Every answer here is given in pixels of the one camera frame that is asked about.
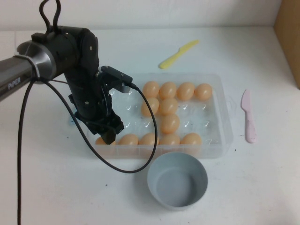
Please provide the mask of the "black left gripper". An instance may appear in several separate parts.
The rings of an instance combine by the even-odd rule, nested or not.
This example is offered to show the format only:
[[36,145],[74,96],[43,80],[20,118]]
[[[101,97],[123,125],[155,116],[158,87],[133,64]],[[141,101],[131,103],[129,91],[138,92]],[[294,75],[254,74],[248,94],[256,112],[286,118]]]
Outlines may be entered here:
[[97,120],[85,119],[79,112],[75,112],[75,117],[83,122],[92,134],[100,134],[108,145],[112,144],[116,135],[124,129],[121,118],[114,111],[108,117],[101,117]]

